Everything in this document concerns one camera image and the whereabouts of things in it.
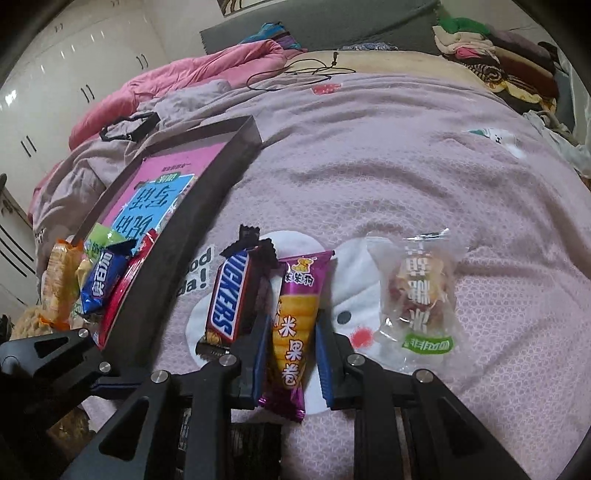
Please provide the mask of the flower wall painting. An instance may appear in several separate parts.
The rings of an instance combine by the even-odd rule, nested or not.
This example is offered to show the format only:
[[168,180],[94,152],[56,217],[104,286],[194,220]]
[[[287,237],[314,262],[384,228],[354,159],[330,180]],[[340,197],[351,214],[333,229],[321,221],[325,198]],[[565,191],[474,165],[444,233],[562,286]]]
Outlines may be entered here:
[[217,4],[224,17],[235,14],[253,6],[266,3],[267,0],[218,0]]

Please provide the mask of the pink blue Chinese book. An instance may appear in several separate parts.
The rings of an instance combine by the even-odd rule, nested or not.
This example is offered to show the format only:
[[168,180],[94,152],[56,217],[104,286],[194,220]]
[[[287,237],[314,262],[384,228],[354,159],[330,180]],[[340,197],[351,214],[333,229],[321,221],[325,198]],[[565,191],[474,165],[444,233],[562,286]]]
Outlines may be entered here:
[[224,146],[221,140],[194,141],[143,159],[101,224],[127,240],[161,231]]

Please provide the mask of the red snack bar wrapper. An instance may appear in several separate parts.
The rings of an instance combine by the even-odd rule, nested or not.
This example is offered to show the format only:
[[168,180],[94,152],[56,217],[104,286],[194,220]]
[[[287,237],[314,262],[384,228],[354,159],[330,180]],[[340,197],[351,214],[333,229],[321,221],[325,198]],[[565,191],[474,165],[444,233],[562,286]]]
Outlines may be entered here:
[[116,284],[98,329],[96,344],[100,350],[105,348],[110,332],[115,323],[117,313],[127,294],[127,290],[137,276],[157,237],[158,232],[155,229],[150,229],[145,233],[141,239],[137,252],[132,255],[124,274]]

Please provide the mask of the grey headboard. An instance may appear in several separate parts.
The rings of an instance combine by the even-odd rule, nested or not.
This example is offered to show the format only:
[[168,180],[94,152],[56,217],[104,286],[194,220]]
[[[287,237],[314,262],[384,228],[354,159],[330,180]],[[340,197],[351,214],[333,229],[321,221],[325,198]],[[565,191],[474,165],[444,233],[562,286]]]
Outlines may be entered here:
[[206,53],[235,45],[266,23],[280,22],[308,51],[366,42],[435,54],[432,27],[438,1],[280,1],[269,3],[200,32]]

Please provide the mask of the orange rice cracker packet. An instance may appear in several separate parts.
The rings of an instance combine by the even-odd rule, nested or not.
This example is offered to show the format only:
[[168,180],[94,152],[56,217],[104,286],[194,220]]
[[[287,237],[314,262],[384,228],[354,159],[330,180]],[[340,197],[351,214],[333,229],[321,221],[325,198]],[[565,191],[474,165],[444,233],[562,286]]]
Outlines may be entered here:
[[42,287],[41,321],[56,330],[69,330],[70,310],[79,296],[76,271],[83,244],[57,240],[49,257]]

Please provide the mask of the blue white snack packet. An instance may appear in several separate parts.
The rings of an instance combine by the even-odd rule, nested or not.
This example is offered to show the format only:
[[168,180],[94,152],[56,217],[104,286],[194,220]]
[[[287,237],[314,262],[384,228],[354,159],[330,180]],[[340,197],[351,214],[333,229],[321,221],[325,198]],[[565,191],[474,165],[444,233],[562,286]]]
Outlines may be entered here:
[[104,247],[80,292],[81,315],[89,318],[102,310],[122,278],[136,246],[130,239]]

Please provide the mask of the purple rice roll snack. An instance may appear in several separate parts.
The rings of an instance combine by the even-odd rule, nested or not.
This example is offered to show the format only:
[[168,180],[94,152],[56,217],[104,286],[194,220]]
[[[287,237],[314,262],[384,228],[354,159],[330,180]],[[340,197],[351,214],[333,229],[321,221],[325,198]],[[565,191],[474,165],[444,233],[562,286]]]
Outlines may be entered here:
[[260,406],[284,419],[304,420],[304,373],[332,250],[280,260],[283,280],[270,322],[270,353]]

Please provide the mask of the grey shallow box tray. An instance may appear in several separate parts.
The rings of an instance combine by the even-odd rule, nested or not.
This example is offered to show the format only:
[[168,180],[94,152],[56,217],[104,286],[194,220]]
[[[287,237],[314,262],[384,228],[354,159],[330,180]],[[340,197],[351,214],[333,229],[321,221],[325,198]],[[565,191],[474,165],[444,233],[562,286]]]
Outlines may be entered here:
[[146,368],[153,363],[158,336],[193,252],[204,241],[225,197],[262,149],[256,120],[240,116],[184,131],[162,132],[155,143],[137,152],[74,235],[75,241],[82,240],[95,223],[106,219],[108,210],[122,196],[123,189],[131,185],[131,177],[139,172],[145,159],[193,149],[201,152],[218,142],[222,144],[221,152],[180,200],[115,314],[102,355],[116,368]]

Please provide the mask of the clear green-label cake packet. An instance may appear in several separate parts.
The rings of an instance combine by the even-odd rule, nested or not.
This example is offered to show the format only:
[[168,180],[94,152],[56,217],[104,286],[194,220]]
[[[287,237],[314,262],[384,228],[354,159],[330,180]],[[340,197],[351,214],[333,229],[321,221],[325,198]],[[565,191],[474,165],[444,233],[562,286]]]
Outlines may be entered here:
[[96,223],[84,241],[84,254],[76,270],[79,288],[84,286],[87,276],[98,260],[103,248],[124,242],[125,237],[110,227]]

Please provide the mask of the black green snack packet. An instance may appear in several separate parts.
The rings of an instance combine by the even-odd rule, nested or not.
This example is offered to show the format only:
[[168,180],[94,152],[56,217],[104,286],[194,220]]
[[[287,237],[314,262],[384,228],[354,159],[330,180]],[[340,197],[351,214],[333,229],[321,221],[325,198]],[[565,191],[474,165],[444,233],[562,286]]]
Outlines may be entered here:
[[283,478],[283,435],[277,423],[232,423],[231,473],[237,479],[246,473],[246,479]]

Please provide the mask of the pile of folded clothes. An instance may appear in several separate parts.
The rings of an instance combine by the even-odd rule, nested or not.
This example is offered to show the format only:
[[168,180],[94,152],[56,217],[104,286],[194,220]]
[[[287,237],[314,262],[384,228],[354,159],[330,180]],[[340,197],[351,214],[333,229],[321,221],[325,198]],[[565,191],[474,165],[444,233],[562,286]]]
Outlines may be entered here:
[[557,48],[469,18],[446,17],[433,27],[436,47],[447,60],[476,75],[520,114],[557,109]]

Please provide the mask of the Snickers chocolate bar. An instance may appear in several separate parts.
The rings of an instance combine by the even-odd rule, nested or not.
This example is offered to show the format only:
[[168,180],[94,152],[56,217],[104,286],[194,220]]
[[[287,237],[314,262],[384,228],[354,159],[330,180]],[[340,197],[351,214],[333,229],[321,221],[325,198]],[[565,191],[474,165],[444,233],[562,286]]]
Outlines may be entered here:
[[229,352],[238,338],[252,333],[259,314],[269,310],[270,277],[279,268],[276,249],[260,229],[240,225],[238,240],[221,252],[204,334],[195,353],[211,360]]

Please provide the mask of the black plastic frame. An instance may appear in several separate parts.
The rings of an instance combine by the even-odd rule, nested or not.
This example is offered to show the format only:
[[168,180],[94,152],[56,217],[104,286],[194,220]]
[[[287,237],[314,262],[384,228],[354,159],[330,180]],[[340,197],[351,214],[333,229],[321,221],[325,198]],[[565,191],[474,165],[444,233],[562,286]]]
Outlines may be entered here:
[[150,134],[159,122],[159,115],[153,111],[121,116],[105,125],[100,130],[99,137],[103,142],[129,141],[138,143]]

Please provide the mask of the basket with grey cloth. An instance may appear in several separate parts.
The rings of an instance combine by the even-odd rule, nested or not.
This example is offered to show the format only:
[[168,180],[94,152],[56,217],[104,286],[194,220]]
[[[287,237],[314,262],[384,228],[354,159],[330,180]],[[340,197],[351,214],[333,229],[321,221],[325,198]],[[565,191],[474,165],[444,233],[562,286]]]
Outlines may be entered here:
[[590,179],[590,150],[579,143],[568,127],[550,111],[530,110],[523,114],[544,140],[584,179]]

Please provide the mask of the clear red candy packet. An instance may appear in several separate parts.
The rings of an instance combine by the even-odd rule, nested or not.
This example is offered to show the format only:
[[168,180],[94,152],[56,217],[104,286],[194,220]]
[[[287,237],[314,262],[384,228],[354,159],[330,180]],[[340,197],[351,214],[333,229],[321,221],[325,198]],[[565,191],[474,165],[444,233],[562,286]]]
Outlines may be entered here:
[[462,375],[470,348],[456,313],[455,273],[464,243],[445,228],[405,238],[371,237],[368,251],[380,275],[378,361],[401,373]]

